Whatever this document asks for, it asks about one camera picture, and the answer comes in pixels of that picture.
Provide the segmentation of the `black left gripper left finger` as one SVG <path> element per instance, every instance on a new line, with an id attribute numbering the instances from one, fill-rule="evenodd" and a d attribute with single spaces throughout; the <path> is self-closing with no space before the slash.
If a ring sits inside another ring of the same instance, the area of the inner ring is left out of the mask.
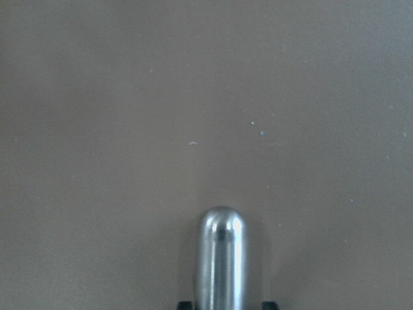
<path id="1" fill-rule="evenodd" d="M 192 301 L 180 301 L 177 304 L 177 310 L 193 310 Z"/>

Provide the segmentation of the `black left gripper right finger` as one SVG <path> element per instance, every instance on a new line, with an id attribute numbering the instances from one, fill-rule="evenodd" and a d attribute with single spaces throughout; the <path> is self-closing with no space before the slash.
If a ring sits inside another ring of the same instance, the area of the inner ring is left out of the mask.
<path id="1" fill-rule="evenodd" d="M 277 303 L 275 301 L 264 301 L 261 303 L 261 310 L 277 310 Z"/>

